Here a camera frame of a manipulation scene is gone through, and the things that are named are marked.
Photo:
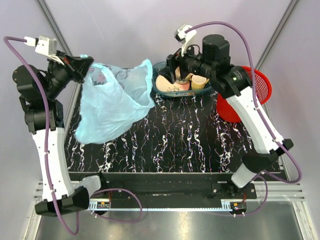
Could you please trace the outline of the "light blue plastic trash bag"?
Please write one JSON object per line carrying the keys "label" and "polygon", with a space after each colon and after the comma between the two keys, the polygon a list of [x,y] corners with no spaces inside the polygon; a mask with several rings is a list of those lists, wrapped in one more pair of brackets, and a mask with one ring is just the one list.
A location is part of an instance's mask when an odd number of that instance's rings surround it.
{"label": "light blue plastic trash bag", "polygon": [[133,68],[94,62],[82,84],[76,140],[103,144],[128,131],[155,106],[149,59]]}

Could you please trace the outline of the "red mesh trash bin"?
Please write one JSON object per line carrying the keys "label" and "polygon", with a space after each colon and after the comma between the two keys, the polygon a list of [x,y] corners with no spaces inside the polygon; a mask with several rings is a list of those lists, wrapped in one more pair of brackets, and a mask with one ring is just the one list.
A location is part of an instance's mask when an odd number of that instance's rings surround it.
{"label": "red mesh trash bin", "polygon": [[[272,85],[269,79],[259,70],[255,69],[256,96],[261,105],[265,104],[272,95]],[[241,119],[236,111],[219,93],[216,102],[216,111],[221,119],[230,123],[240,123]]]}

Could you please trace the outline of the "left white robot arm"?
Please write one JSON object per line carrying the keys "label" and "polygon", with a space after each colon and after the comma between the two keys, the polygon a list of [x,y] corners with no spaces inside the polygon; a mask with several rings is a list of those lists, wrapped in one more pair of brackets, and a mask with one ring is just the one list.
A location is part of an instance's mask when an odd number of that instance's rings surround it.
{"label": "left white robot arm", "polygon": [[39,154],[43,190],[34,208],[41,216],[56,217],[87,210],[90,197],[103,198],[108,186],[96,174],[73,186],[64,148],[63,105],[57,96],[70,81],[83,83],[94,62],[90,56],[73,57],[62,51],[47,57],[47,70],[23,64],[12,74],[20,93],[24,121]]}

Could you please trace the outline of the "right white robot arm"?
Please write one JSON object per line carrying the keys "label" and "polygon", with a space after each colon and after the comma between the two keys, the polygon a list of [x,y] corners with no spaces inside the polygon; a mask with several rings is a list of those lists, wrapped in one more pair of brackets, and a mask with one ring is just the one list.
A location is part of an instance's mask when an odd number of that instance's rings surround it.
{"label": "right white robot arm", "polygon": [[171,78],[176,79],[176,69],[179,68],[182,78],[193,74],[209,80],[213,90],[231,105],[251,136],[255,152],[242,156],[242,164],[227,185],[228,195],[239,198],[259,172],[294,146],[293,141],[284,139],[266,117],[253,92],[253,76],[248,75],[243,67],[230,63],[230,44],[222,35],[205,36],[202,52],[198,54],[190,44],[193,38],[190,33],[176,34],[175,38],[182,47],[166,58]]}

